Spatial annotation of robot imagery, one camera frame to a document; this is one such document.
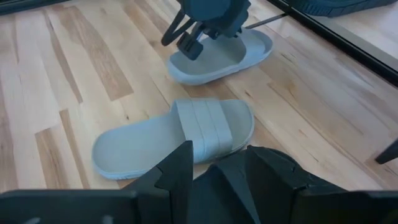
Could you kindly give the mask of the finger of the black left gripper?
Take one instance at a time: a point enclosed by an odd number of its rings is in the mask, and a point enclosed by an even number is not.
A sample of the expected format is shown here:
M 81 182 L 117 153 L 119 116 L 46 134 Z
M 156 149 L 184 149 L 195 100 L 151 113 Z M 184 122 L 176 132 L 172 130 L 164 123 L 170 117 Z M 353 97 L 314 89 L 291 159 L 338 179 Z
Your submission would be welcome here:
M 216 30 L 212 29 L 211 30 L 211 38 L 212 39 L 218 39 L 221 37 L 226 37 L 226 38 L 236 38 L 239 34 L 239 29 L 237 30 Z
M 199 42 L 202 31 L 195 31 L 192 34 L 184 32 L 177 42 L 177 47 L 181 53 L 190 60 L 196 60 L 203 50 L 203 45 Z

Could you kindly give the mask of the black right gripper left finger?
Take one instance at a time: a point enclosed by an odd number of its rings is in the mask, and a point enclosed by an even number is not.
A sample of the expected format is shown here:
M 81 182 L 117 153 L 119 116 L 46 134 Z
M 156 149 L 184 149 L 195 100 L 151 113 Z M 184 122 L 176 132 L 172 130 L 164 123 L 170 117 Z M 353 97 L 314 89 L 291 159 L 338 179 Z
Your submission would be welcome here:
M 0 224 L 187 224 L 193 143 L 185 141 L 121 190 L 13 190 Z

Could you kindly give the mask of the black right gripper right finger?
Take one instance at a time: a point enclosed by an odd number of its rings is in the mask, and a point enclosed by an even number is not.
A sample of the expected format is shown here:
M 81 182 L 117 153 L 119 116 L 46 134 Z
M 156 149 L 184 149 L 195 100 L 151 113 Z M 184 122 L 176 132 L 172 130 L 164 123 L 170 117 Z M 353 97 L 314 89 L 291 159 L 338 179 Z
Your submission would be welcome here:
M 221 224 L 398 224 L 398 191 L 345 190 L 275 149 L 249 146 L 213 167 Z

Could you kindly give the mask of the grey rubber slide sandal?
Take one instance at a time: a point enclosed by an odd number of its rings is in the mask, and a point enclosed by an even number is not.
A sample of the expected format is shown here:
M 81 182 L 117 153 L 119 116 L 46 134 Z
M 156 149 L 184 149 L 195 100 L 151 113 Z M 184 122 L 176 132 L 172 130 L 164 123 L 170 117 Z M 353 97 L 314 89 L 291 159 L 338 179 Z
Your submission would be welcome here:
M 204 49 L 196 60 L 180 51 L 167 61 L 170 76 L 185 85 L 202 85 L 262 62 L 273 48 L 272 39 L 255 29 L 243 29 L 237 37 L 209 37 L 201 42 Z
M 175 100 L 163 115 L 101 134 L 93 145 L 93 166 L 107 179 L 134 179 L 185 141 L 193 143 L 194 164 L 214 161 L 242 149 L 254 124 L 253 112 L 243 100 Z

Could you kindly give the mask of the black rubber slide sandal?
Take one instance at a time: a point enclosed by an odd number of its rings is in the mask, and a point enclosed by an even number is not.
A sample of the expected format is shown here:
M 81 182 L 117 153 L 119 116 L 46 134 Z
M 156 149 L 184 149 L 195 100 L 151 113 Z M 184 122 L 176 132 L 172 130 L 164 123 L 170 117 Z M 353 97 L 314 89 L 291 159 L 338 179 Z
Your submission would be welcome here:
M 288 4 L 311 16 L 338 17 L 394 4 L 398 0 L 287 0 Z

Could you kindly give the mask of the wooden shelf with black frame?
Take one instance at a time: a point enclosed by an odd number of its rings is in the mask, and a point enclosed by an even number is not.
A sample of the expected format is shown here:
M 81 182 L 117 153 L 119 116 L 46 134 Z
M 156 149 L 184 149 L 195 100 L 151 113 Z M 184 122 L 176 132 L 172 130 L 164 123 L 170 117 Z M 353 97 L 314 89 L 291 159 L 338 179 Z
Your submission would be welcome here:
M 311 16 L 287 0 L 251 0 L 251 13 L 264 22 L 289 17 L 337 47 L 397 91 L 391 103 L 398 124 L 398 1 L 338 17 Z

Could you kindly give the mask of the black aluminium rig frame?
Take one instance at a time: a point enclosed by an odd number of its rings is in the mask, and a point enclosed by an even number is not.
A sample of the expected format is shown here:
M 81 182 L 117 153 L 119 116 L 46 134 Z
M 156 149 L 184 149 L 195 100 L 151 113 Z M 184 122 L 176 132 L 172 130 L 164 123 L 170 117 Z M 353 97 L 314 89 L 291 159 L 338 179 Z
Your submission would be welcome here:
M 0 0 L 0 16 L 70 0 Z

